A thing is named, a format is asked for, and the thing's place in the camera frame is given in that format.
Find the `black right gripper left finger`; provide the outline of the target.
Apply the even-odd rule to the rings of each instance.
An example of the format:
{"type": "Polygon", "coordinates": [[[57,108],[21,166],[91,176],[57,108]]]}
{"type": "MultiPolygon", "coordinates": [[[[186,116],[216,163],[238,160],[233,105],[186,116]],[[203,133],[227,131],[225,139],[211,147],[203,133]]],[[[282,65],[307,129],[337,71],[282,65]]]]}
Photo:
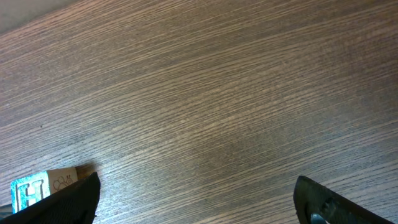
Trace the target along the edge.
{"type": "Polygon", "coordinates": [[[100,200],[96,172],[1,220],[1,224],[92,224],[100,200]]]}

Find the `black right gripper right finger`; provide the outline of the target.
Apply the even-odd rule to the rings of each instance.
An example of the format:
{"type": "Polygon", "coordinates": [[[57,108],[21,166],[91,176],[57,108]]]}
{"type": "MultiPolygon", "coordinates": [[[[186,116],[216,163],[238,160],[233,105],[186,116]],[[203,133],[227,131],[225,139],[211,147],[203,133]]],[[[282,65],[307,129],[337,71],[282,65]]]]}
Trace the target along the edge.
{"type": "Polygon", "coordinates": [[[297,178],[293,198],[300,224],[392,224],[303,175],[297,178]]]}

